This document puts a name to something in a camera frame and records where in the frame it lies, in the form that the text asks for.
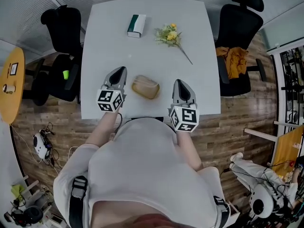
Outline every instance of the framed sign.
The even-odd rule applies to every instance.
[[[17,68],[18,68],[18,63],[14,63],[11,65],[10,68],[10,74],[9,75],[16,75],[17,73]]]

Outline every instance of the white cube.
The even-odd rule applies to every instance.
[[[199,125],[199,117],[199,110],[180,106],[174,106],[170,113],[174,129],[183,132],[193,132]]]
[[[97,91],[96,103],[103,112],[116,112],[123,101],[120,90],[99,89]]]

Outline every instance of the plastic container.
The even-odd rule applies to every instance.
[[[160,85],[150,78],[138,75],[133,80],[131,88],[142,97],[152,100],[156,98],[160,90]]]

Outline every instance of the orange cloth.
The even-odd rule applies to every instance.
[[[216,48],[217,56],[223,56],[226,62],[226,68],[229,79],[238,78],[240,73],[246,73],[247,61],[245,56],[248,51],[234,47],[229,49],[228,47]]]

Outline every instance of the tissue box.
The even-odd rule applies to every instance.
[[[145,14],[134,14],[128,28],[128,36],[140,38],[143,34],[145,21]]]

